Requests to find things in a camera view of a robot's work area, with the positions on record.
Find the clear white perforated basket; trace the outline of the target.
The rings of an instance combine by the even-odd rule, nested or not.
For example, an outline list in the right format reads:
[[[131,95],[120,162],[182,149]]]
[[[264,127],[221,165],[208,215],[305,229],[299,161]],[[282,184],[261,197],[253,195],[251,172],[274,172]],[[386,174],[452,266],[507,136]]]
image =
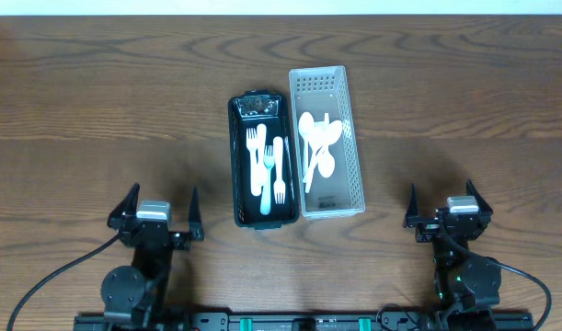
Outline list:
[[[365,211],[346,69],[292,69],[289,83],[303,216]]]

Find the white fork mint edge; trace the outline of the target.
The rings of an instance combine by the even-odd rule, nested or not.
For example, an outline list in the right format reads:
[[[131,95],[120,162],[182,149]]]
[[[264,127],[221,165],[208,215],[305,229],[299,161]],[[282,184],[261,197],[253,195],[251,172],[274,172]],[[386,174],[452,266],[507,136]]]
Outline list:
[[[272,145],[265,146],[263,165],[266,168],[266,176],[261,193],[260,213],[262,215],[269,215],[271,210],[271,170],[275,165]]]

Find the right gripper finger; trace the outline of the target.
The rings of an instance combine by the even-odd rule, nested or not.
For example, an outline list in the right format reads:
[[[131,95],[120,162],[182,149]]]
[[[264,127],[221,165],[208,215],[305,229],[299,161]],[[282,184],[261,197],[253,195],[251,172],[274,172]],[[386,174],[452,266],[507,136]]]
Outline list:
[[[477,191],[475,185],[473,184],[471,179],[467,179],[465,183],[465,190],[468,196],[472,196],[476,200],[476,204],[481,213],[491,214],[492,208],[490,205],[484,200],[484,198],[480,195]]]
[[[417,189],[416,189],[416,185],[412,184],[410,200],[406,211],[406,218],[412,219],[412,218],[417,218],[418,216],[419,216],[419,207],[418,207]]]

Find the white fork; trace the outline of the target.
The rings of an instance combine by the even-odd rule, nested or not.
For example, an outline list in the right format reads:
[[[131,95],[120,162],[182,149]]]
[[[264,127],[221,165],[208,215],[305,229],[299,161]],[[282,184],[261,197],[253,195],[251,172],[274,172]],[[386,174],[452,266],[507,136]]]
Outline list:
[[[273,156],[276,170],[276,178],[273,184],[275,203],[284,204],[286,184],[283,180],[283,139],[280,136],[273,139]]]
[[[250,158],[250,190],[253,196],[261,194],[261,186],[258,177],[258,135],[255,128],[247,128],[246,146]]]

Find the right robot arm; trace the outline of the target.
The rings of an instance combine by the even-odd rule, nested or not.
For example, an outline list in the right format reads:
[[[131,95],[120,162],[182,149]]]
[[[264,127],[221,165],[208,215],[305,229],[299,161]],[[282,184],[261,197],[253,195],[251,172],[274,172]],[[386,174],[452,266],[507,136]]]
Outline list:
[[[434,287],[441,303],[419,319],[421,330],[498,329],[492,307],[500,302],[501,270],[494,259],[468,247],[487,229],[493,210],[470,180],[465,189],[434,215],[422,216],[417,189],[411,188],[403,226],[415,230],[417,242],[432,244]]]

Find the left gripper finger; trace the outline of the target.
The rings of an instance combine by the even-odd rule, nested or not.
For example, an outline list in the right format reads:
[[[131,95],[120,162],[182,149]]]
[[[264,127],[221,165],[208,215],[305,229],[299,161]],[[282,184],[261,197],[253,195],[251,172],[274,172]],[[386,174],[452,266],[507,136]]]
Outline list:
[[[192,190],[191,201],[189,204],[188,221],[189,221],[190,230],[202,229],[201,210],[199,204],[198,190],[196,187],[194,187]]]
[[[119,219],[125,216],[134,216],[137,211],[140,188],[139,183],[134,183],[125,198],[109,214],[109,218]]]

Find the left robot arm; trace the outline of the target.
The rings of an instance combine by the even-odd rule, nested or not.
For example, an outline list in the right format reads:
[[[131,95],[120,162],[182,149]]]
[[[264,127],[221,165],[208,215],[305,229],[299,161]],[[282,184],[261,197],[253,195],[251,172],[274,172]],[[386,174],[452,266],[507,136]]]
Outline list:
[[[172,231],[171,206],[166,201],[138,201],[140,185],[134,184],[109,214],[107,225],[117,239],[134,249],[132,263],[111,270],[100,294],[104,321],[120,330],[179,330],[189,327],[183,313],[165,307],[172,256],[204,239],[198,192],[192,192],[189,229]]]

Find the dark green plastic basket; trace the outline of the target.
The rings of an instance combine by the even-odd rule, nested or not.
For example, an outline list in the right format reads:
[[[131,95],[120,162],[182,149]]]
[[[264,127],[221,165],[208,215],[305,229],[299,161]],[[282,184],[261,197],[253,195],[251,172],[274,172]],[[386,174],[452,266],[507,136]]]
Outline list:
[[[267,230],[295,223],[299,202],[286,97],[247,91],[228,101],[235,223]]]

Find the white spoon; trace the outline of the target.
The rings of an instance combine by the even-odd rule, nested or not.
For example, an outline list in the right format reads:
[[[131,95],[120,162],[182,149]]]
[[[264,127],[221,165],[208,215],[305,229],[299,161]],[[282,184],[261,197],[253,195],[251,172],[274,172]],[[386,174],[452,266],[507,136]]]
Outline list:
[[[333,166],[329,160],[328,151],[328,126],[318,125],[309,134],[309,145],[312,155],[308,163],[307,170],[304,175],[303,182],[310,186],[313,182],[313,176],[316,169],[322,177],[330,177]]]
[[[260,186],[266,181],[266,167],[264,165],[264,152],[266,146],[267,127],[264,123],[257,125],[257,180]]]
[[[329,114],[326,113],[324,117],[324,134],[325,141],[321,148],[320,155],[318,158],[318,171],[320,175],[324,178],[329,178],[332,176],[335,169],[335,160],[330,156],[328,147],[332,138],[332,130],[330,129]]]
[[[304,140],[303,145],[303,179],[306,181],[306,174],[309,167],[309,135],[315,128],[315,121],[311,113],[304,112],[298,121],[298,131]]]
[[[334,120],[330,122],[326,127],[316,127],[314,129],[312,149],[315,151],[314,155],[311,157],[308,170],[305,175],[305,189],[306,193],[310,192],[313,176],[315,172],[315,167],[319,164],[323,152],[328,148],[329,145],[334,144],[338,141],[342,133],[342,121]]]

